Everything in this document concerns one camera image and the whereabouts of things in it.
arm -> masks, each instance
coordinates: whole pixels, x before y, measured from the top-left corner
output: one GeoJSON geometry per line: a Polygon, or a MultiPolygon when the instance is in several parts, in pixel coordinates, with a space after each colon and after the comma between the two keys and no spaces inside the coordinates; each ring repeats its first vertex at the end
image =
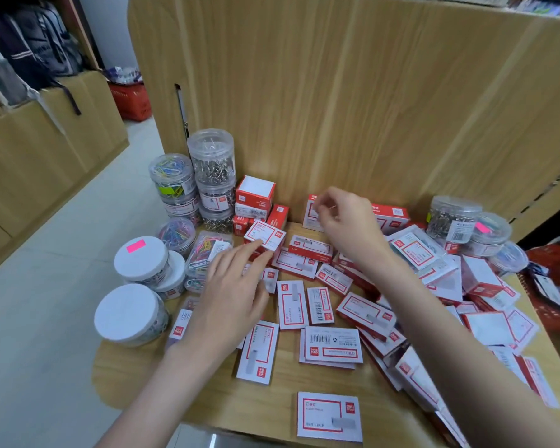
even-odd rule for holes
{"type": "Polygon", "coordinates": [[[199,305],[182,340],[168,349],[156,372],[96,448],[165,447],[180,419],[224,359],[260,320],[269,294],[260,255],[242,276],[261,240],[226,250],[211,263],[199,305]]]}
{"type": "Polygon", "coordinates": [[[331,242],[390,302],[471,446],[560,447],[560,425],[547,407],[392,252],[368,200],[330,188],[314,209],[331,242]]]}

white wall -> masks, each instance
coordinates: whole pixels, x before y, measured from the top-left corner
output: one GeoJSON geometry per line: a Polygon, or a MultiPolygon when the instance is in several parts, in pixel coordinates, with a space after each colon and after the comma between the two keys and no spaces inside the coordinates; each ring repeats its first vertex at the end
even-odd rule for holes
{"type": "Polygon", "coordinates": [[[127,27],[129,0],[80,0],[106,68],[136,66],[127,27]]]}

hand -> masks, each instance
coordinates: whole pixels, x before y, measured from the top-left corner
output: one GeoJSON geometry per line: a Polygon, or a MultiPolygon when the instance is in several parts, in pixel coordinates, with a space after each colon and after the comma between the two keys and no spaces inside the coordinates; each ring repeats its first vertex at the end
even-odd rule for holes
{"type": "Polygon", "coordinates": [[[358,265],[390,255],[368,199],[330,187],[318,196],[314,210],[331,243],[358,265]]]}
{"type": "Polygon", "coordinates": [[[209,265],[205,288],[183,340],[206,349],[220,361],[261,319],[269,294],[259,277],[273,252],[266,250],[243,276],[249,256],[261,240],[218,253],[209,265]]]}

wood grain partition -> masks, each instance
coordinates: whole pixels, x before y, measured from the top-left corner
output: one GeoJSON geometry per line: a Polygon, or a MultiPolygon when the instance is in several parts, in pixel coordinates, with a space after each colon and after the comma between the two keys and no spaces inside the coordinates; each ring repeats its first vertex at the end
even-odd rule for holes
{"type": "Polygon", "coordinates": [[[424,0],[130,0],[128,18],[164,150],[187,153],[178,84],[189,132],[231,132],[292,221],[331,184],[513,218],[560,174],[560,18],[424,0]]]}

pink sticker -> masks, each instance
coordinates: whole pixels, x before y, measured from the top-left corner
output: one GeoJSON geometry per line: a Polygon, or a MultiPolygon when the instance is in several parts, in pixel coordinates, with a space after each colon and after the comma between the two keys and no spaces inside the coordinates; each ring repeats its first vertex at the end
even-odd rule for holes
{"type": "Polygon", "coordinates": [[[133,251],[139,250],[139,248],[145,247],[145,240],[141,239],[136,241],[134,244],[131,244],[127,247],[127,251],[132,253],[133,251]]]}
{"type": "Polygon", "coordinates": [[[477,223],[475,224],[475,227],[476,227],[479,231],[481,231],[482,233],[484,233],[484,234],[487,234],[487,233],[489,233],[489,232],[492,232],[491,229],[489,229],[486,225],[484,225],[484,224],[481,223],[481,222],[477,222],[477,223]]]}

